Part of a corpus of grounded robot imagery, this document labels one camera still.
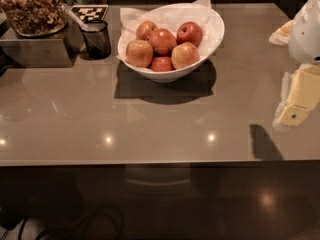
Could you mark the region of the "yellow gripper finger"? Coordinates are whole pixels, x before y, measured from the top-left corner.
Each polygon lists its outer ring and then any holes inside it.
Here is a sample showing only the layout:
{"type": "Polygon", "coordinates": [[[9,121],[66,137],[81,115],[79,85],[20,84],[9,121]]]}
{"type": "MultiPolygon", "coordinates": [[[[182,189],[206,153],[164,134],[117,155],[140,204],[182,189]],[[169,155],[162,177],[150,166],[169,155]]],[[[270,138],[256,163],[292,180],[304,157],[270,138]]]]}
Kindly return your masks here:
{"type": "Polygon", "coordinates": [[[286,22],[269,37],[269,42],[275,45],[287,45],[290,36],[292,20],[286,22]]]}
{"type": "Polygon", "coordinates": [[[286,72],[280,97],[272,125],[285,132],[302,124],[320,103],[320,66],[301,64],[294,73],[286,72]]]}

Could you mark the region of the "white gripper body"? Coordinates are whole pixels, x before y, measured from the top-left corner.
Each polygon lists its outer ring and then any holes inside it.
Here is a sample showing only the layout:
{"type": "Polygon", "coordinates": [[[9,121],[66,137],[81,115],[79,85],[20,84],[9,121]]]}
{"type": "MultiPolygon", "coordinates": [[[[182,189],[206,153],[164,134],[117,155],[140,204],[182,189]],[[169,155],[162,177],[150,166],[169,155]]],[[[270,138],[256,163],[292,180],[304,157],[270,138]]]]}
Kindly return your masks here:
{"type": "Polygon", "coordinates": [[[295,15],[288,48],[300,63],[320,63],[320,0],[308,0],[295,15]]]}

